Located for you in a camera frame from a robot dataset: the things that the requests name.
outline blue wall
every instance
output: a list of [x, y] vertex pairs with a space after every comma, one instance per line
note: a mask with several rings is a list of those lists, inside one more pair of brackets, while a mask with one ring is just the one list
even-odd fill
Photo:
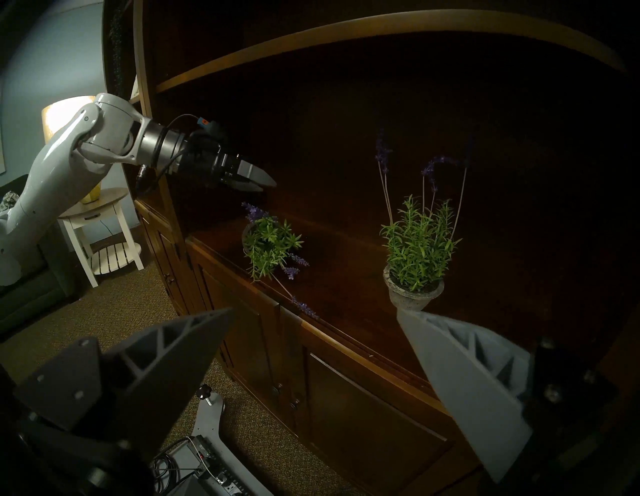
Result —
[[[102, 64], [102, 3], [58, 2], [34, 25], [3, 74], [0, 105], [4, 166], [0, 185], [29, 173], [44, 146], [41, 111], [58, 100], [106, 91]], [[65, 5], [72, 8], [64, 10]], [[102, 181], [103, 188], [127, 183], [116, 164]], [[130, 227], [138, 224], [131, 198], [123, 202]], [[104, 223], [115, 234], [115, 218]], [[84, 232], [90, 242], [109, 236], [100, 223]]]

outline wooden cabinet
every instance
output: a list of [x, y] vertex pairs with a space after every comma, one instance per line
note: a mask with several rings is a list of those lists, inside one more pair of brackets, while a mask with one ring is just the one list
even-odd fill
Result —
[[203, 311], [204, 304], [195, 285], [194, 274], [188, 268], [188, 262], [179, 257], [179, 245], [175, 242], [168, 222], [149, 211], [139, 200], [136, 200], [135, 206], [145, 228], [149, 250], [154, 255], [175, 311], [178, 315]]
[[[439, 401], [280, 309], [296, 432], [373, 494], [430, 494], [477, 465]], [[432, 466], [465, 452], [440, 477]]]
[[221, 350], [225, 365], [271, 413], [292, 427], [282, 369], [278, 303], [211, 254], [193, 245], [188, 251], [207, 309], [232, 307], [236, 311]]
[[[372, 160], [380, 126], [394, 149], [394, 208], [420, 195], [426, 161], [462, 159], [476, 136], [456, 231], [464, 242], [429, 311], [525, 348], [544, 333], [595, 362], [640, 294], [629, 248], [636, 181], [630, 168], [602, 168], [632, 163], [630, 148], [618, 146], [633, 140], [620, 57], [567, 29], [582, 26], [573, 11], [494, 3], [461, 12], [429, 10], [426, 0], [250, 9], [134, 0], [121, 18], [133, 24], [122, 40], [135, 52], [137, 108], [161, 124], [183, 113], [220, 122], [278, 182], [239, 193], [165, 175], [136, 200], [176, 311], [233, 307], [220, 350], [228, 373], [373, 494], [470, 494], [481, 473], [381, 277], [388, 218]], [[117, 15], [109, 5], [105, 22]], [[213, 37], [202, 34], [211, 19], [221, 26]], [[116, 49], [106, 49], [108, 72], [120, 60], [131, 66]], [[119, 69], [130, 84], [132, 68]], [[106, 78], [112, 93], [116, 75]], [[174, 127], [188, 134], [195, 123]], [[136, 172], [125, 173], [133, 185]], [[461, 169], [437, 175], [437, 200], [458, 204]], [[625, 212], [614, 223], [594, 207], [603, 192]], [[243, 201], [302, 234], [310, 267], [290, 289], [321, 321], [298, 316], [274, 282], [243, 273]], [[618, 243], [608, 243], [610, 230]]]
[[187, 241], [207, 308], [236, 319], [221, 359], [300, 440], [372, 494], [430, 494], [479, 466], [432, 396], [302, 320], [198, 241]]

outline floor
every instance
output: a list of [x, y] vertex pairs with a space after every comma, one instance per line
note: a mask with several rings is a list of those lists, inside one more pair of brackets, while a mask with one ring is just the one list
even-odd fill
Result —
[[[77, 259], [77, 297], [12, 333], [0, 343], [0, 363], [20, 382], [76, 339], [97, 336], [103, 349], [136, 330], [175, 318], [175, 311], [152, 262], [141, 227], [132, 229], [143, 248], [143, 271], [135, 264], [98, 276], [91, 288]], [[94, 250], [121, 241], [122, 235], [92, 245]], [[302, 446], [214, 361], [205, 382], [225, 398], [221, 437], [248, 468], [275, 494], [360, 495], [347, 481]], [[166, 443], [190, 434], [198, 400], [193, 399], [168, 435]]]

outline side table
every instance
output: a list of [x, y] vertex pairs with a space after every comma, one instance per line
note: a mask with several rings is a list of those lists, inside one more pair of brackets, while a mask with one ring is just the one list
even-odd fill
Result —
[[[97, 287], [95, 276], [108, 274], [130, 264], [136, 263], [138, 270], [142, 270], [140, 260], [141, 247], [133, 242], [131, 231], [127, 225], [120, 205], [121, 199], [129, 194], [127, 188], [106, 188], [100, 193], [100, 198], [90, 204], [76, 203], [69, 210], [59, 216], [65, 225], [71, 244], [76, 251], [78, 259], [91, 282], [91, 286]], [[93, 253], [89, 240], [87, 240], [82, 227], [109, 217], [116, 216], [120, 228], [124, 234], [126, 243], [116, 243]]]

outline green couch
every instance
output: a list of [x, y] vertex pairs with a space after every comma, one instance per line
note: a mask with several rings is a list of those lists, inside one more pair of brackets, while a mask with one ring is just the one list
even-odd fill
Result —
[[[0, 186], [0, 199], [7, 191], [22, 193], [27, 176]], [[37, 246], [21, 255], [22, 278], [11, 286], [0, 286], [0, 335], [63, 301], [76, 290], [67, 244], [58, 223], [42, 236]]]

